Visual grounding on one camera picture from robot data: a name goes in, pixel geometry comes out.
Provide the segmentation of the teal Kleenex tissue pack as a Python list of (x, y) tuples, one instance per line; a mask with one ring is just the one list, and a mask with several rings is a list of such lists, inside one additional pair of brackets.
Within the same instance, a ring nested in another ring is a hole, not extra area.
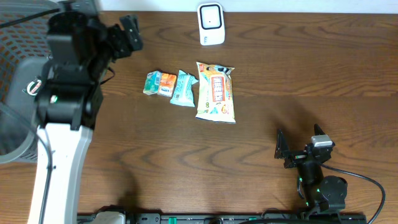
[(154, 95), (159, 91), (160, 80), (162, 72), (153, 71), (147, 74), (146, 82), (144, 84), (143, 93), (146, 95)]

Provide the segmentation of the orange snack pack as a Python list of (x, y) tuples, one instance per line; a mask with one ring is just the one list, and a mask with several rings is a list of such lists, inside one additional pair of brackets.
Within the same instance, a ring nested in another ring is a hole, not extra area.
[(166, 97), (172, 97), (176, 81), (177, 81), (176, 75), (169, 73), (162, 73), (157, 94)]

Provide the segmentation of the yellow wet wipes pack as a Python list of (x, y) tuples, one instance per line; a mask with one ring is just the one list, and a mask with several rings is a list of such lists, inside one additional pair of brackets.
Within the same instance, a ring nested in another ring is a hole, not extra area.
[(235, 123), (231, 72), (234, 67), (197, 62), (199, 96), (197, 119)]

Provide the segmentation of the green wipes pack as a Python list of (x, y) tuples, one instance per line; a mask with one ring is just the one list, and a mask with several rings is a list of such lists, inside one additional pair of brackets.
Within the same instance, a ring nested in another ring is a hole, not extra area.
[(177, 83), (170, 103), (178, 106), (194, 107), (194, 97), (192, 86), (198, 83), (195, 76), (179, 70)]

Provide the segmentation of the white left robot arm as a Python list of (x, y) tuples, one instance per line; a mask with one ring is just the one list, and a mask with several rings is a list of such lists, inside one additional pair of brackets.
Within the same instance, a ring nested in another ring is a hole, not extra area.
[(49, 20), (52, 58), (35, 97), (37, 171), (29, 223), (76, 223), (80, 180), (103, 102), (111, 63), (143, 48), (137, 17), (104, 25), (98, 16), (65, 11)]

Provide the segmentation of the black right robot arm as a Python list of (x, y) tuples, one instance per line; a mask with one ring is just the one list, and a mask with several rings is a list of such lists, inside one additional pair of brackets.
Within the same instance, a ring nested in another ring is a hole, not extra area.
[(297, 192), (307, 204), (307, 209), (299, 213), (302, 219), (338, 215), (345, 208), (347, 182), (334, 175), (324, 176), (322, 171), (323, 163), (331, 159), (334, 146), (335, 143), (317, 124), (311, 142), (301, 151), (291, 151), (283, 132), (277, 130), (274, 157), (283, 159), (286, 169), (298, 170)]

